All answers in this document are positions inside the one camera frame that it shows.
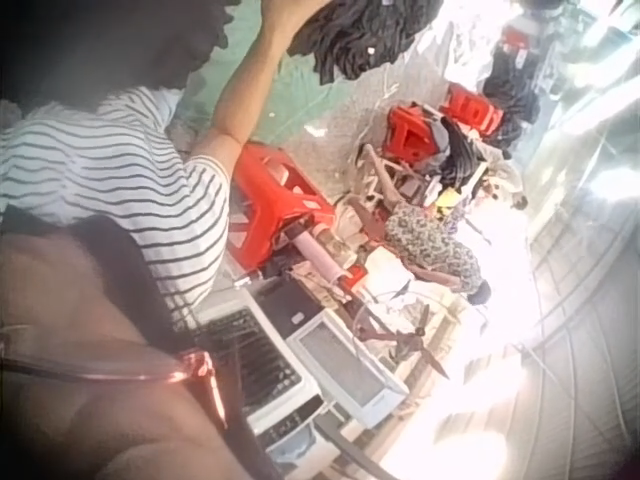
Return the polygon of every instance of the leg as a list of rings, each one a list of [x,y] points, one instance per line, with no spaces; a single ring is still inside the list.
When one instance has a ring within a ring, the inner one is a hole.
[[[348,198],[346,203],[356,212],[367,236],[371,240],[381,241],[384,238],[384,224],[376,219],[357,197]]]
[[[382,159],[378,157],[371,145],[365,145],[363,149],[363,158],[365,162],[370,164],[376,172],[376,176],[380,181],[380,187],[382,188],[382,196],[384,197],[385,206],[389,211],[393,212],[393,209],[398,203],[404,202],[404,198],[400,195],[400,192],[393,184],[393,180],[387,173],[382,163]]]

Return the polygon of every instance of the concrete floor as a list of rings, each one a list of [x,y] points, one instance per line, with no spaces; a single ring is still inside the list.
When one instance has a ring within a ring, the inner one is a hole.
[[[416,42],[394,65],[362,76],[346,102],[282,145],[330,201],[349,189],[358,145],[382,144],[389,107],[403,101],[436,106],[444,98],[441,72],[449,45],[420,46]]]

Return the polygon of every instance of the floral shirt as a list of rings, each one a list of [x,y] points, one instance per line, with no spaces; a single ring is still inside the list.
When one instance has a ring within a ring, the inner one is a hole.
[[[474,293],[482,283],[478,259],[471,249],[421,207],[399,204],[385,224],[385,241],[405,262],[458,277],[462,293]]]

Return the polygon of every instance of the stacked red stools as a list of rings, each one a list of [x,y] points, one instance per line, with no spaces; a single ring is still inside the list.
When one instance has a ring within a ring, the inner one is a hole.
[[[388,134],[383,153],[411,165],[439,151],[427,114],[420,106],[394,107],[389,111]]]
[[[504,112],[483,95],[470,92],[456,83],[449,85],[448,102],[440,111],[483,136],[491,135],[500,125]]]
[[[282,228],[309,217],[331,226],[334,208],[278,148],[247,144],[236,165],[233,184],[246,200],[243,219],[231,215],[230,234],[242,234],[239,245],[228,242],[234,259],[247,271],[265,264]]]

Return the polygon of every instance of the fan blade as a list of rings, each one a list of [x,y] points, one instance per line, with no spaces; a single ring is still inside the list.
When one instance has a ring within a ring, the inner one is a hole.
[[[447,375],[447,372],[445,371],[442,364],[438,361],[438,359],[433,356],[433,353],[431,353],[426,348],[423,348],[421,353],[422,358],[431,366],[431,368],[433,368],[436,372],[449,380],[449,375]]]
[[[431,307],[428,303],[425,304],[422,309],[422,315],[420,315],[420,320],[418,321],[418,328],[424,328],[429,323],[429,315],[431,314]]]
[[[402,295],[407,293],[409,291],[410,285],[411,285],[411,281],[408,281],[407,283],[405,283],[400,290],[398,290],[396,293],[393,294],[393,297],[391,297],[391,300],[395,300],[396,298],[401,297]]]

